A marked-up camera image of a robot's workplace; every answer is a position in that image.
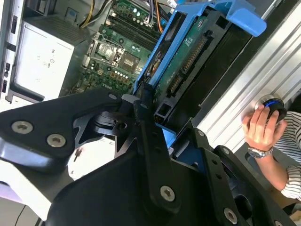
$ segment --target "black plastic bracket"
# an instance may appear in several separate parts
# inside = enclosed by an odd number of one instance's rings
[[[121,102],[117,94],[97,89],[2,112],[0,155],[38,171],[62,171],[73,151],[84,144],[79,140],[89,120],[103,111],[118,110]],[[33,130],[27,134],[14,132],[12,124],[16,121],[29,122]],[[62,135],[65,145],[50,146],[47,137],[51,134]]]

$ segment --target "wristwatch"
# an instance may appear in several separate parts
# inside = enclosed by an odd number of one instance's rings
[[[272,154],[273,148],[271,148],[269,151],[265,152],[265,151],[261,151],[259,149],[253,148],[253,147],[249,147],[248,151],[249,151],[250,156],[252,156],[256,159],[262,159],[262,158]]]

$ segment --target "circuit chip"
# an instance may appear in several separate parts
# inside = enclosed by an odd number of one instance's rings
[[[119,62],[118,67],[130,72],[135,73],[136,67],[139,64],[140,59],[130,54],[129,52],[125,52]]]

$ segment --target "screw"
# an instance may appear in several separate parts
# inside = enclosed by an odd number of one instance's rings
[[[148,107],[144,103],[141,103],[140,105],[141,105],[141,107],[148,109]]]
[[[175,199],[174,191],[169,186],[163,185],[160,188],[160,193],[163,199],[168,202],[172,202]]]
[[[230,154],[230,152],[229,152],[229,150],[228,149],[226,149],[226,148],[223,148],[222,149],[226,154]]]
[[[66,139],[60,134],[51,134],[47,137],[47,143],[52,147],[63,147]]]
[[[14,132],[20,133],[20,134],[27,134],[33,131],[33,126],[30,122],[27,121],[15,121],[11,128]]]
[[[204,133],[200,130],[198,130],[199,135],[201,135],[202,137],[204,136]]]
[[[117,97],[115,95],[113,95],[113,94],[109,94],[109,97],[112,98],[113,100],[117,99]]]
[[[225,217],[228,219],[228,221],[230,221],[234,225],[237,224],[237,222],[238,222],[237,217],[232,210],[230,210],[229,208],[225,208],[224,214],[225,214]]]
[[[279,221],[276,221],[276,220],[275,220],[275,225],[276,226],[283,226]]]

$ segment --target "aluminum panel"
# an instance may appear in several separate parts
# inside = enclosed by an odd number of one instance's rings
[[[287,102],[301,88],[300,15],[299,2],[198,125],[211,146],[237,151],[245,142],[241,120],[262,96]]]

